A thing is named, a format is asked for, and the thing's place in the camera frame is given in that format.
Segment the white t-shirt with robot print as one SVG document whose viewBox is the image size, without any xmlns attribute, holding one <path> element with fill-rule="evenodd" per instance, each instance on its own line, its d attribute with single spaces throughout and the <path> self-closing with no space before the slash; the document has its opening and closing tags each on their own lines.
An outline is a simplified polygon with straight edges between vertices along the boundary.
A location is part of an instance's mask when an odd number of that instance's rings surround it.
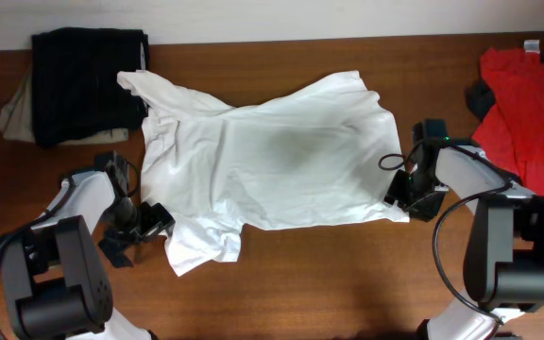
<svg viewBox="0 0 544 340">
<path fill-rule="evenodd" d="M 175 218 L 164 249 L 178 275 L 235 262 L 246 225 L 408 220 L 385 202 L 393 175 L 378 165 L 400 152 L 395 118 L 356 71 L 239 108 L 148 71 L 117 81 L 148 107 L 141 198 Z"/>
</svg>

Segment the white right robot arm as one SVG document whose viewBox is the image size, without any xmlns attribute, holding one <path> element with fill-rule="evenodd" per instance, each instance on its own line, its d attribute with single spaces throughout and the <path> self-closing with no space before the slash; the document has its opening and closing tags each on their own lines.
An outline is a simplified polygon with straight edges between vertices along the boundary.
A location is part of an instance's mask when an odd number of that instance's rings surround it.
<svg viewBox="0 0 544 340">
<path fill-rule="evenodd" d="M 501 326 L 544 306 L 544 196 L 492 164 L 468 139 L 452 139 L 442 120 L 413 127 L 413 148 L 392 166 L 385 195 L 411 218 L 434 221 L 432 254 L 452 293 L 450 306 L 425 319 L 417 339 L 500 339 Z M 461 207 L 474 215 L 459 292 L 440 259 L 439 233 Z"/>
</svg>

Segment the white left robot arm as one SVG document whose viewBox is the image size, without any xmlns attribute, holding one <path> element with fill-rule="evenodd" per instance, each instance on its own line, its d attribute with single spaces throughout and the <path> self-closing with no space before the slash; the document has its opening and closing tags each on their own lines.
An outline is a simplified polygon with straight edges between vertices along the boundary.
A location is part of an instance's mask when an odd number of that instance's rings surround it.
<svg viewBox="0 0 544 340">
<path fill-rule="evenodd" d="M 35 220 L 0 238 L 8 318 L 20 339 L 153 339 L 113 306 L 101 262 L 130 267 L 125 252 L 173 231 L 162 204 L 136 205 L 137 168 L 115 151 L 67 175 Z"/>
</svg>

